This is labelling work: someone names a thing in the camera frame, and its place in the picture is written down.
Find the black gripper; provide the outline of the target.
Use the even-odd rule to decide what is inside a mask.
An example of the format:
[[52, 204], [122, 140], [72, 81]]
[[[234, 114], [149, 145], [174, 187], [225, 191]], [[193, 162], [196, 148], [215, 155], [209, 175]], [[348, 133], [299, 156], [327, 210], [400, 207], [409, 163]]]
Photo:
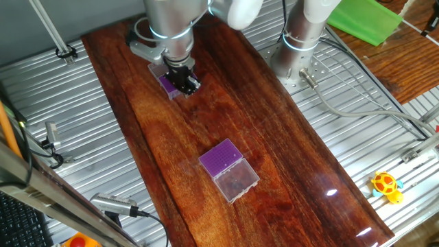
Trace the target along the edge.
[[165, 77], [174, 84], [174, 87], [185, 95], [195, 93], [201, 86], [200, 81], [193, 77], [193, 69], [188, 66], [173, 67], [167, 66], [168, 72]]

